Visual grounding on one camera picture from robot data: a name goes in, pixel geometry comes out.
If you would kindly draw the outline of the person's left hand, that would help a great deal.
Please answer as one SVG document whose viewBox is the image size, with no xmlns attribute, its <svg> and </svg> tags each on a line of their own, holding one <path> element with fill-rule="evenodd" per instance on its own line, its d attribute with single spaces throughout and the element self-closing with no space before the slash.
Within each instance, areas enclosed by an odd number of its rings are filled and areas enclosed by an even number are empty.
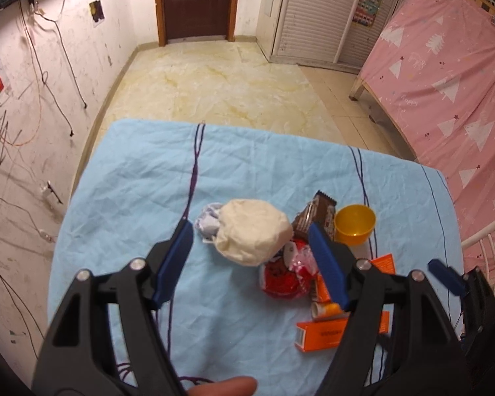
<svg viewBox="0 0 495 396">
<path fill-rule="evenodd" d="M 221 382 L 196 385 L 187 391 L 188 396 L 252 396 L 258 382 L 250 376 L 238 376 Z"/>
</svg>

